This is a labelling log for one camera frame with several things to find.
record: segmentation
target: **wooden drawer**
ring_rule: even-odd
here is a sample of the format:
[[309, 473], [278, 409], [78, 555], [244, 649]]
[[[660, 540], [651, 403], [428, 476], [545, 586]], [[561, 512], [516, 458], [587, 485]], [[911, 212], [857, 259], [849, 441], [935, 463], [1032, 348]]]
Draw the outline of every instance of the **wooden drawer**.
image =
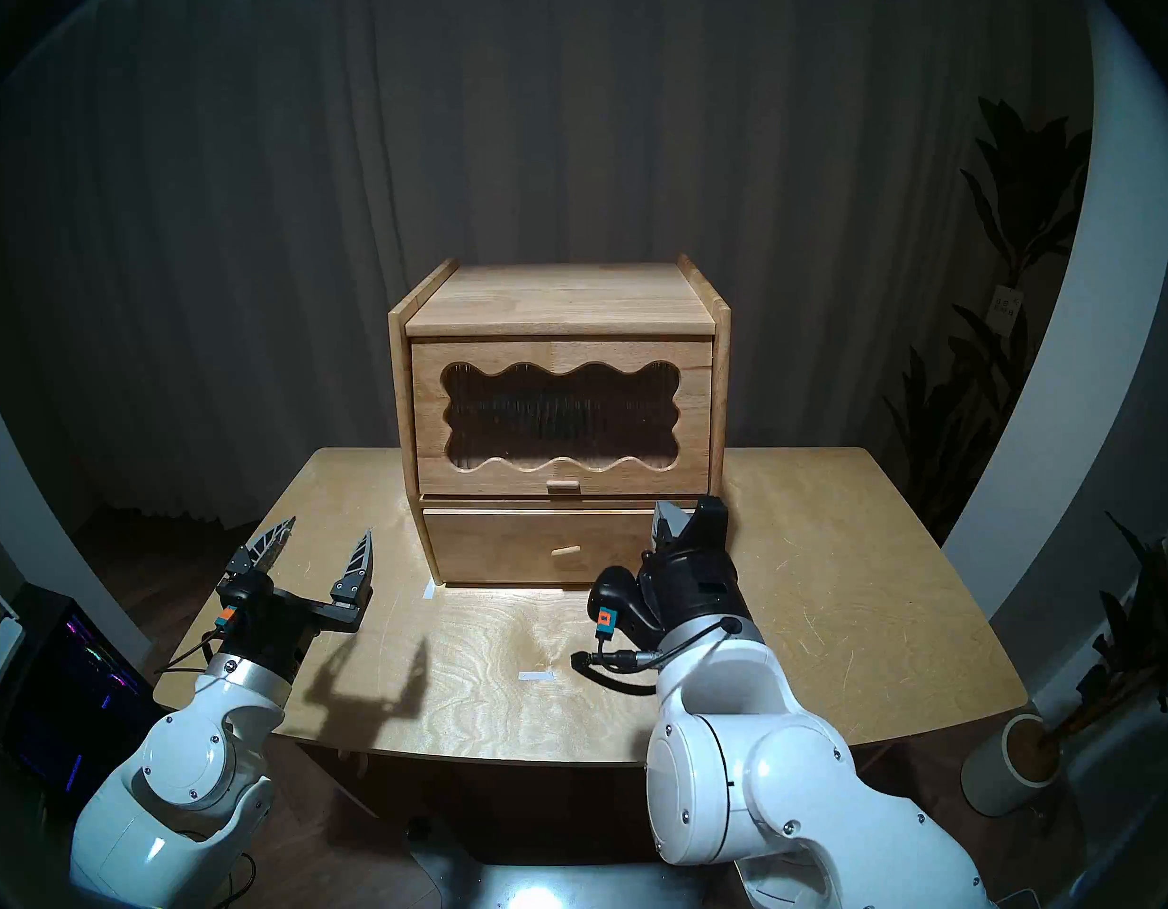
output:
[[412, 340], [420, 493], [704, 493], [712, 345]]
[[651, 509], [424, 511], [446, 583], [589, 585], [614, 563], [639, 570]]

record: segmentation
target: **potted plant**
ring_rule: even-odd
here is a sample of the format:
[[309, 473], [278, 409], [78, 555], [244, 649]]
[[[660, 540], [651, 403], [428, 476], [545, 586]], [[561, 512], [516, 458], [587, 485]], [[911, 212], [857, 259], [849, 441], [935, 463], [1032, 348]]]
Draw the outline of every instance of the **potted plant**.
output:
[[[947, 340], [953, 362], [946, 381], [930, 376], [912, 349], [902, 409], [883, 397], [908, 462], [901, 491], [939, 544], [971, 498], [1026, 386], [1030, 328], [1021, 306], [1023, 275], [1048, 254], [1069, 255], [1089, 173], [1089, 130], [1069, 139], [1066, 117], [1028, 130], [1004, 100], [980, 97], [979, 107], [995, 143], [975, 140], [993, 178], [995, 209], [978, 178], [965, 168], [960, 172], [983, 233], [1006, 264], [1002, 289], [1013, 293], [1008, 300], [1013, 324], [1001, 338], [976, 312], [955, 305], [974, 340], [958, 335]], [[1069, 207], [1057, 216], [1070, 188]], [[990, 408], [987, 416], [980, 397]]]
[[1101, 592], [1110, 638], [1098, 634], [1093, 647], [1101, 660], [1080, 679], [1080, 703], [1056, 726], [1023, 713], [1011, 717], [967, 756], [962, 789], [981, 814], [996, 817], [1029, 802], [1059, 772], [1061, 744], [1127, 706], [1143, 693], [1155, 693], [1168, 712], [1168, 562], [1160, 541], [1142, 544], [1135, 534], [1106, 516], [1122, 533], [1139, 558], [1139, 580], [1129, 606]]

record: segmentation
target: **white pillar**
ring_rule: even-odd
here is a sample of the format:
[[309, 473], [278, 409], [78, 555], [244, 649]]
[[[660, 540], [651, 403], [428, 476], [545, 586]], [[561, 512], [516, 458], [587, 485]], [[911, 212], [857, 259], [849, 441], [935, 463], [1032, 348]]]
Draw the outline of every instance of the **white pillar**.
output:
[[1021, 400], [941, 548], [988, 617], [1097, 459], [1147, 342], [1168, 263], [1168, 93], [1106, 5], [1085, 4], [1093, 148], [1064, 285]]
[[0, 544], [29, 583], [62, 592], [96, 623], [132, 665], [141, 665], [151, 641], [109, 595], [79, 556], [37, 491], [0, 416]]

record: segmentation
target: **wooden bread box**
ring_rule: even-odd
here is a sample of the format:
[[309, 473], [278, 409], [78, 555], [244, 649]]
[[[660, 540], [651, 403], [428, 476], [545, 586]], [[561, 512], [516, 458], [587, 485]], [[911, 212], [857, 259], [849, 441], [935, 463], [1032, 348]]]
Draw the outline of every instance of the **wooden bread box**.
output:
[[449, 259], [389, 325], [406, 498], [438, 583], [638, 569], [658, 498], [718, 492], [731, 311], [688, 257]]

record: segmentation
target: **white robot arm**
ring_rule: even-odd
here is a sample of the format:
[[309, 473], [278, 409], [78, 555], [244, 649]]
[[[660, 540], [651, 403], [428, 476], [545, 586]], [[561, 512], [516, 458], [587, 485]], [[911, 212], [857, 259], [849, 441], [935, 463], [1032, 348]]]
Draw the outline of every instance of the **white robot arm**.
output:
[[[204, 909], [272, 807], [264, 740], [315, 634], [356, 632], [374, 574], [366, 530], [329, 604], [276, 589], [267, 569], [293, 523], [231, 557], [193, 701], [160, 719], [84, 806], [71, 837], [75, 886], [118, 904]], [[204, 647], [215, 638], [217, 654]]]
[[[602, 651], [571, 662], [626, 692], [591, 667], [659, 668], [647, 807], [660, 855], [736, 861], [766, 909], [990, 905], [962, 847], [912, 802], [863, 784], [840, 734], [794, 699], [739, 594], [723, 504], [703, 498], [689, 519], [660, 502], [655, 522], [638, 581], [620, 567], [597, 578]], [[655, 650], [605, 653], [614, 626]]]

